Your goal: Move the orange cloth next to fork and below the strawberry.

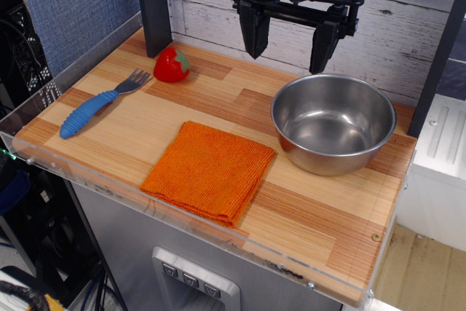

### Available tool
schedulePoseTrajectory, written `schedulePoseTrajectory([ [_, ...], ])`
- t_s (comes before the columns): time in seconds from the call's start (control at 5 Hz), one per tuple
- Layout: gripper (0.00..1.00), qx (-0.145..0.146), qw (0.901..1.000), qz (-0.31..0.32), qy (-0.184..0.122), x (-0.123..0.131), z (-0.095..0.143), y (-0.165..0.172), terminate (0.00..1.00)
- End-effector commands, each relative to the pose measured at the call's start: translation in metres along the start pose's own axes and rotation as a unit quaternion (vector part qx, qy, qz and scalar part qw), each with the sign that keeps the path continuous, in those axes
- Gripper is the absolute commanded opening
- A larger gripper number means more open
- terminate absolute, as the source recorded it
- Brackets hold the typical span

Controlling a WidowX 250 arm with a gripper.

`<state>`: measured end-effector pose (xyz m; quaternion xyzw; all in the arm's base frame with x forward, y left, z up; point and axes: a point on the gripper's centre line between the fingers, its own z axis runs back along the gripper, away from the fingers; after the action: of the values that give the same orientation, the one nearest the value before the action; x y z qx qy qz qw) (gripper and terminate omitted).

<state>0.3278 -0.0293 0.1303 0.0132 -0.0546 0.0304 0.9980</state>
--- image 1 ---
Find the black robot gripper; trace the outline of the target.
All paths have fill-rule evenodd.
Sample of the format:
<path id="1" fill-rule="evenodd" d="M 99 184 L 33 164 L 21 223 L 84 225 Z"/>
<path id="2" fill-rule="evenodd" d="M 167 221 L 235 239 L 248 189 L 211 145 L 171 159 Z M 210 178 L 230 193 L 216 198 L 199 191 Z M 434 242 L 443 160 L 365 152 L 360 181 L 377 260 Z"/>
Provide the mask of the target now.
<path id="1" fill-rule="evenodd" d="M 312 37 L 309 71 L 319 74 L 340 40 L 341 25 L 347 36 L 354 36 L 358 28 L 358 10 L 364 0 L 233 0 L 240 16 L 240 27 L 246 52 L 256 59 L 268 45 L 270 18 L 316 27 Z M 330 4 L 327 12 L 307 9 L 302 2 Z"/>

